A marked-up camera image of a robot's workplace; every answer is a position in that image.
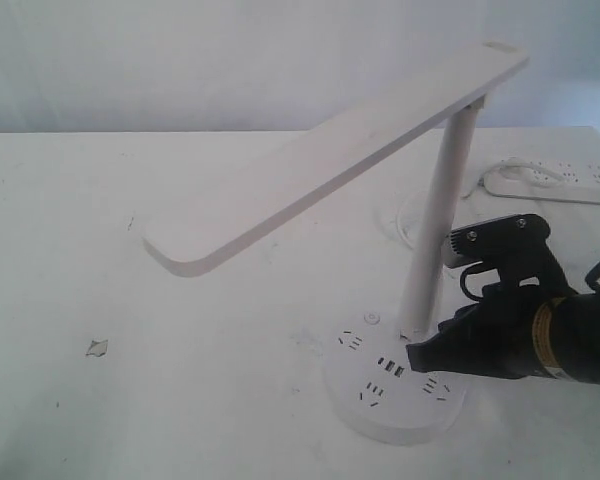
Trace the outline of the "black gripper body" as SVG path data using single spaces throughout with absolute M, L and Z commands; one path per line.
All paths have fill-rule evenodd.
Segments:
M 552 314 L 574 295 L 572 288 L 521 287 L 509 293 L 493 291 L 482 301 L 461 308 L 439 327 L 439 369 L 506 380 L 572 380 L 574 376 L 564 368 L 545 366 L 538 358 L 533 324 L 538 311 Z

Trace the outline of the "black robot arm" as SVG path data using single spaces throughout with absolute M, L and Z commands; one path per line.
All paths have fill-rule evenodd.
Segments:
M 407 346 L 410 367 L 600 385 L 600 261 L 585 282 L 587 294 L 488 285 L 480 301 L 457 310 L 432 338 Z

